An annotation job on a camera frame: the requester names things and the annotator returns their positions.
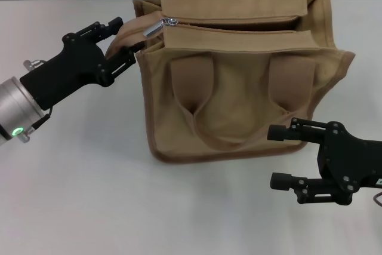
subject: bag strap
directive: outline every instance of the bag strap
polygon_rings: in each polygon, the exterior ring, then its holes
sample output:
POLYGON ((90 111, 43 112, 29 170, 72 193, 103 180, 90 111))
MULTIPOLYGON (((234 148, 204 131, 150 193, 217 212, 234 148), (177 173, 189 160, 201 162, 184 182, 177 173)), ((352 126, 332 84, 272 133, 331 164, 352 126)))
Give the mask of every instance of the bag strap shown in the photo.
POLYGON ((200 123, 200 111, 214 89, 214 61, 211 53, 174 59, 170 63, 174 97, 190 129, 208 147, 215 150, 237 150, 249 142, 265 138, 268 124, 280 124, 292 118, 307 105, 312 93, 315 63, 295 55, 272 55, 269 66, 270 100, 290 111, 256 131, 242 142, 229 142, 210 134, 200 123))

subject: white tabletop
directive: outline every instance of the white tabletop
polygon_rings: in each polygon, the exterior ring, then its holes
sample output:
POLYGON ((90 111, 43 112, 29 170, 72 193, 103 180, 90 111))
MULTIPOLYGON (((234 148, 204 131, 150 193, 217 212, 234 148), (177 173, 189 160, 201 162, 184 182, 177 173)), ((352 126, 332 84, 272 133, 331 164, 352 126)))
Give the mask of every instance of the white tabletop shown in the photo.
MULTIPOLYGON (((332 6, 336 44, 357 56, 314 119, 382 140, 382 0, 332 6)), ((131 1, 0 2, 0 82, 24 75, 26 59, 58 54, 66 33, 116 16, 133 18, 131 1)), ((30 143, 0 147, 0 254, 382 254, 378 189, 342 207, 269 188, 272 172, 318 178, 317 151, 162 164, 147 145, 134 65, 111 87, 59 103, 30 143)))

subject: metal cylinder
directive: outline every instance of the metal cylinder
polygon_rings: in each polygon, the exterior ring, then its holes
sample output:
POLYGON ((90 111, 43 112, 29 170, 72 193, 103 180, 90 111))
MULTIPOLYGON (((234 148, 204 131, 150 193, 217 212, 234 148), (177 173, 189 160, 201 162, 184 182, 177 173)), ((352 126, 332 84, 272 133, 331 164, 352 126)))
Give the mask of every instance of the metal cylinder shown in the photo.
POLYGON ((0 145, 44 116, 33 97, 15 78, 0 85, 0 145))

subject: black cable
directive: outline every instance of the black cable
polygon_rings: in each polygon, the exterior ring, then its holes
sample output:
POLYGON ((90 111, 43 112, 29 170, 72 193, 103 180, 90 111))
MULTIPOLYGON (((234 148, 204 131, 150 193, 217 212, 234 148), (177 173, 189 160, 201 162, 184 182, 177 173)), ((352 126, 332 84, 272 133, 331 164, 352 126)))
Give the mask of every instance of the black cable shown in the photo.
POLYGON ((373 197, 373 200, 375 201, 376 204, 378 204, 380 207, 382 207, 382 202, 378 200, 378 197, 382 196, 382 192, 378 193, 375 197, 373 197))
POLYGON ((52 115, 52 112, 53 112, 53 107, 51 107, 49 109, 49 112, 47 114, 45 114, 45 116, 43 116, 41 119, 39 119, 38 121, 36 121, 32 127, 37 130, 39 127, 41 127, 47 120, 50 119, 50 116, 52 115))

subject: green led light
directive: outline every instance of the green led light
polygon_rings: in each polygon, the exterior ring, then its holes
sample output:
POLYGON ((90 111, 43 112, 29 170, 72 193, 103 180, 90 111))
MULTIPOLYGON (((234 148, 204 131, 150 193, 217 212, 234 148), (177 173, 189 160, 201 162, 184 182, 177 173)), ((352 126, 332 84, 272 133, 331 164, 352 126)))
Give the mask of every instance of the green led light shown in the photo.
POLYGON ((18 134, 21 134, 24 131, 24 128, 15 128, 12 132, 12 136, 17 136, 18 134))

